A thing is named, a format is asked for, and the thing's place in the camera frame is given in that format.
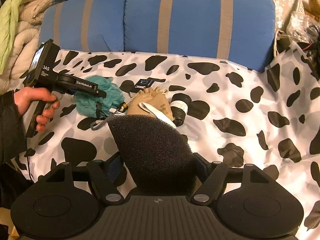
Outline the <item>person left forearm sleeve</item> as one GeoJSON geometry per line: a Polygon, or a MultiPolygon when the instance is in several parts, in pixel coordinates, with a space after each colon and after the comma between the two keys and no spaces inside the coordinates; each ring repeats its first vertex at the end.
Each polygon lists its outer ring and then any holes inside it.
{"type": "Polygon", "coordinates": [[[1,164],[27,150],[22,118],[14,102],[14,91],[1,95],[1,164]]]}

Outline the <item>person left hand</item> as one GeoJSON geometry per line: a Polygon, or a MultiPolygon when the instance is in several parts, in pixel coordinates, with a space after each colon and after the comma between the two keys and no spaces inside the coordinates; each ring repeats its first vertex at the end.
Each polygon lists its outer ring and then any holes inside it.
{"type": "Polygon", "coordinates": [[[46,124],[54,117],[55,111],[60,107],[60,102],[56,95],[49,92],[46,88],[25,87],[14,93],[14,102],[20,115],[23,115],[33,101],[52,102],[52,105],[45,109],[42,114],[36,117],[38,132],[46,129],[46,124]]]}

